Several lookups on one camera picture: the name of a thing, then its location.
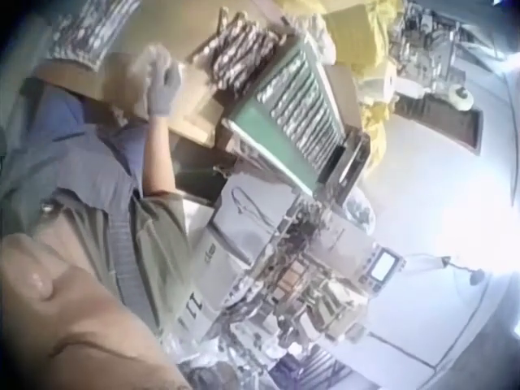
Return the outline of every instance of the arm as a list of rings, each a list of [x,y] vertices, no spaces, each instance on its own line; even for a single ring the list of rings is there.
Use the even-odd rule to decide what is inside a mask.
[[[176,179],[170,155],[167,118],[151,118],[145,145],[143,193],[173,193]]]
[[[143,193],[173,193],[175,172],[170,155],[168,118],[181,83],[180,66],[166,67],[160,61],[152,64],[152,78],[147,93],[149,131],[143,166]]]

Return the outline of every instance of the machine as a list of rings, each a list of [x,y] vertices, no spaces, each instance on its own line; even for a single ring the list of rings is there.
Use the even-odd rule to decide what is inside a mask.
[[[236,171],[194,250],[175,334],[249,380],[320,338],[363,337],[370,300],[405,260],[325,203],[246,162]]]

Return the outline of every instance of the plastic bag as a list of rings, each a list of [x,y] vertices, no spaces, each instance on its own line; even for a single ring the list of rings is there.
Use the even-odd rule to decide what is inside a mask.
[[[307,34],[321,63],[326,65],[336,63],[336,45],[321,15],[288,16],[287,19],[301,35]]]
[[[160,44],[151,44],[145,47],[132,61],[128,68],[128,83],[126,94],[130,96],[133,112],[137,115],[147,117],[146,91],[150,86],[152,63],[157,61],[160,67],[177,66],[182,69],[184,65],[175,61],[170,52]]]

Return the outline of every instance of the industrial machine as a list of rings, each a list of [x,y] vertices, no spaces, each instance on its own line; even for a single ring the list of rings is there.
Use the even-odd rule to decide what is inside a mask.
[[[212,345],[208,355],[246,380],[320,338],[363,337],[370,300],[405,260],[274,174],[246,162],[237,172],[194,249],[193,292],[174,333],[193,351]]]
[[[243,159],[194,248],[193,290],[172,332],[178,356],[231,364],[240,388],[323,337],[363,337],[370,299],[405,263],[345,218],[370,138],[342,123],[306,39],[281,41],[223,118]]]

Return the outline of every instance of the floor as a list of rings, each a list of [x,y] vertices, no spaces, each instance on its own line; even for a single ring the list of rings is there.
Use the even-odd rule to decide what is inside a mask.
[[[520,388],[520,340],[511,329],[520,307],[520,277],[513,277],[495,314],[431,390]]]

